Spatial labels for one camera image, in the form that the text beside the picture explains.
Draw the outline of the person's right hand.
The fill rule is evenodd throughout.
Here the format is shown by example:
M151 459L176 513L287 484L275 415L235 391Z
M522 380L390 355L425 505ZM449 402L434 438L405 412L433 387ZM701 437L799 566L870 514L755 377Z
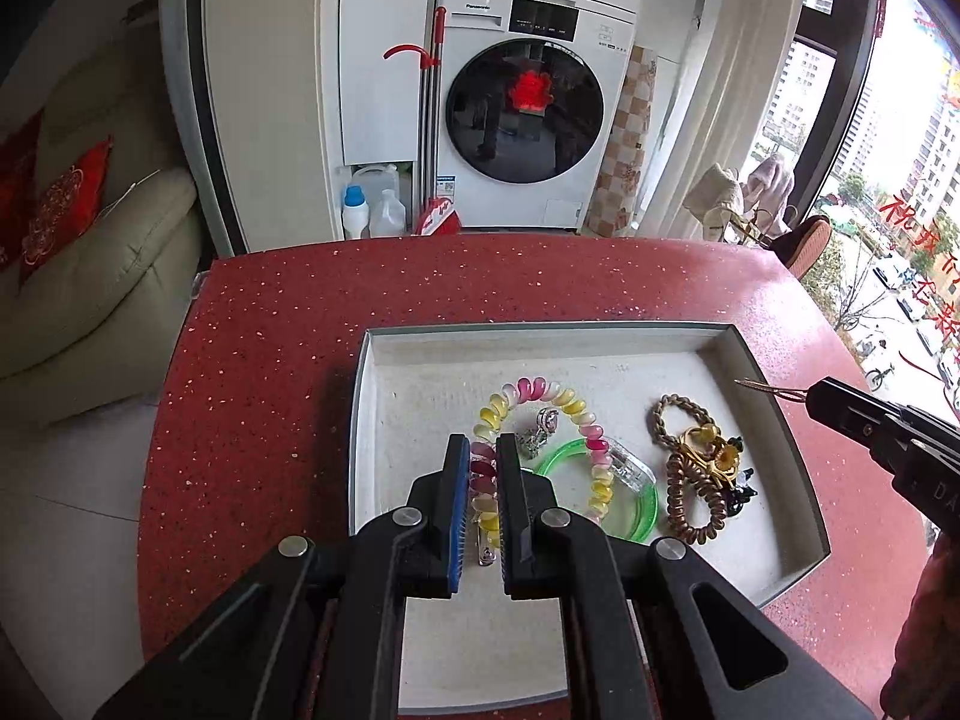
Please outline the person's right hand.
M885 718L958 717L958 539L934 544L880 691Z

